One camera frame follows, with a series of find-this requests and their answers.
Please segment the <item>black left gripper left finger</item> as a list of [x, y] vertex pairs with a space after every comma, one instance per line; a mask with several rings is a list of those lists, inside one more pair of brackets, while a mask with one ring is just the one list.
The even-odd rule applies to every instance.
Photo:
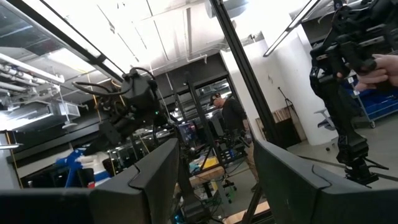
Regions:
[[167, 224], [178, 139], [93, 188], [0, 190], [0, 224]]

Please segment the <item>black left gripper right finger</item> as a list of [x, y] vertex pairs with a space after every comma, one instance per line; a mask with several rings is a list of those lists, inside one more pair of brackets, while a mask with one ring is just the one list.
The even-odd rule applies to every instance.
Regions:
[[370, 189], [267, 141], [255, 141], [254, 160], [276, 224], [398, 224], [398, 189]]

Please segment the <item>white spray bottle blue nozzle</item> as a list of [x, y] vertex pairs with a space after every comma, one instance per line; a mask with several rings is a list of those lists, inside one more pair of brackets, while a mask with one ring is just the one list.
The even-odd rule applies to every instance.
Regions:
[[85, 151], [85, 148], [77, 148], [67, 157], [55, 161], [56, 165], [67, 166], [69, 169], [65, 188], [76, 187], [76, 180], [79, 180], [83, 188], [92, 189], [111, 178], [103, 164], [109, 156], [105, 152], [86, 156]]

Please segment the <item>white ceiling ventilation unit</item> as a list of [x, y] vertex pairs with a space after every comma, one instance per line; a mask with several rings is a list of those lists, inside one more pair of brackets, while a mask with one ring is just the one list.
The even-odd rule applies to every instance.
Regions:
[[32, 102], [12, 111], [0, 111], [0, 131], [39, 131], [80, 117], [77, 105], [61, 102]]

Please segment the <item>black background monitor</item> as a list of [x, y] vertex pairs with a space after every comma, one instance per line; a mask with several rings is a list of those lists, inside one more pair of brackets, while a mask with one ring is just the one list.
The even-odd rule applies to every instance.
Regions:
[[195, 125], [193, 123], [183, 123], [178, 126], [181, 137], [185, 144], [193, 144], [197, 138]]

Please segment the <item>white office chair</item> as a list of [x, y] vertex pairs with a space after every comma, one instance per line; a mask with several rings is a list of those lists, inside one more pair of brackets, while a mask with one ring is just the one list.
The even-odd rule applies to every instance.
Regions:
[[[321, 114], [324, 117], [324, 120], [320, 123], [318, 123], [318, 128], [324, 127], [325, 129], [329, 130], [329, 131], [334, 131], [336, 132], [336, 128], [334, 123], [332, 122], [331, 118], [326, 114], [327, 109], [324, 108], [322, 110], [318, 110], [315, 112], [315, 114]], [[335, 148], [336, 147], [336, 142], [338, 141], [338, 136], [336, 136], [335, 138], [332, 138], [330, 140], [330, 143], [325, 147], [325, 150], [327, 152], [330, 152], [331, 148]]]

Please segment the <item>wooden background table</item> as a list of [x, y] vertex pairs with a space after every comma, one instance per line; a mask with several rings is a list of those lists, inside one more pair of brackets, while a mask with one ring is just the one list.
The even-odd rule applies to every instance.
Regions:
[[216, 157], [210, 157], [206, 161], [201, 161], [204, 169], [194, 173], [190, 178], [190, 184], [193, 188], [210, 183], [215, 192], [224, 193], [222, 181], [225, 175], [225, 169], [218, 162]]

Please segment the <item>wooden board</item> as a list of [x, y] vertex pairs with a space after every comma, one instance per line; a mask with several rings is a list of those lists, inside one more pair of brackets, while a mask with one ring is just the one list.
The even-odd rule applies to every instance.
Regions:
[[282, 148], [287, 149], [307, 139], [299, 117], [293, 111], [292, 106], [274, 111], [272, 115]]

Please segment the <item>person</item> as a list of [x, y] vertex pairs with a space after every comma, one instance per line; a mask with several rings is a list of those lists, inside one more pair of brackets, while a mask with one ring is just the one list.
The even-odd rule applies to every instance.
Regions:
[[234, 98], [222, 98], [219, 93], [210, 96], [210, 105], [221, 109], [221, 114], [224, 119], [224, 125], [227, 130], [233, 132], [237, 131], [238, 134], [244, 133], [244, 140], [249, 144], [245, 148], [246, 163], [252, 172], [256, 184], [251, 188], [251, 192], [255, 192], [258, 186], [259, 177], [254, 162], [254, 144], [252, 134], [249, 127], [248, 117], [240, 102]]

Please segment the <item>blue storage cart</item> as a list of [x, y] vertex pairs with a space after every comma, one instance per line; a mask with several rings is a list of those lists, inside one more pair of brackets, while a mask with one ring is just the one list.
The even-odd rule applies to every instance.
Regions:
[[388, 91], [354, 90], [358, 80], [356, 77], [349, 77], [343, 82], [343, 88], [351, 95], [360, 114], [353, 118], [355, 128], [369, 126], [375, 128], [377, 119], [389, 116], [398, 112], [398, 88]]

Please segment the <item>person's hand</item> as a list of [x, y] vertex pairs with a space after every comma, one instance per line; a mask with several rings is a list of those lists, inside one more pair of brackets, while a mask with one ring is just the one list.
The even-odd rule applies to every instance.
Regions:
[[358, 83], [354, 89], [376, 89], [376, 85], [384, 81], [398, 88], [398, 55], [373, 54], [373, 57], [377, 63], [376, 69], [365, 75], [357, 75]]

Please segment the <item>black aluminium rig frame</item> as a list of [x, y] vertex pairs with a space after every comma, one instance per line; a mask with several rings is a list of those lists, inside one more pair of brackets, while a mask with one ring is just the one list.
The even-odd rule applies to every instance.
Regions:
[[[259, 113], [259, 117], [264, 124], [264, 134], [266, 139], [285, 149], [286, 138], [281, 131], [278, 130], [275, 119], [271, 113], [266, 97], [261, 91], [259, 80], [254, 73], [254, 69], [244, 51], [241, 41], [238, 39], [238, 35], [233, 28], [231, 18], [226, 10], [226, 4], [223, 0], [208, 0], [211, 7], [213, 8], [216, 18], [221, 26], [221, 29], [226, 37], [227, 43], [231, 48], [234, 60], [241, 72], [244, 83], [249, 91], [250, 97], [254, 102], [254, 106]], [[274, 223], [274, 216], [268, 209], [258, 214], [254, 213], [254, 210], [259, 206], [258, 202], [262, 194], [262, 188], [258, 187], [252, 196], [251, 203], [249, 204], [248, 211], [243, 215], [243, 220], [240, 224], [272, 224]]]

